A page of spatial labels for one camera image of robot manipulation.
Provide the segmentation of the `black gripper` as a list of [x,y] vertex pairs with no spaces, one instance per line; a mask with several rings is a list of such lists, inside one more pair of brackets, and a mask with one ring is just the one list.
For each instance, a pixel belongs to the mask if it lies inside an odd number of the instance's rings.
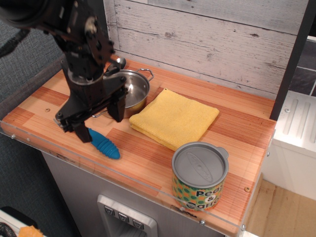
[[116,122],[123,120],[127,94],[125,77],[114,76],[105,80],[101,75],[96,80],[88,81],[70,71],[65,71],[64,75],[70,96],[55,116],[62,129],[74,129],[83,143],[90,143],[92,137],[84,122],[92,115],[107,109]]

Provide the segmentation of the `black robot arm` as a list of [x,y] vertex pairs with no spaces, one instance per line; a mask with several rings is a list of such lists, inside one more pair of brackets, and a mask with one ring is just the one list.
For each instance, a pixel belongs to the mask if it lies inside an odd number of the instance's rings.
[[11,53],[33,28],[51,34],[63,51],[62,69],[70,97],[56,119],[65,132],[75,132],[84,143],[91,142],[85,121],[103,109],[116,121],[122,121],[126,78],[117,72],[104,75],[106,63],[112,61],[113,43],[103,34],[96,14],[87,3],[81,0],[3,0],[0,18],[19,29],[1,48],[1,56]]

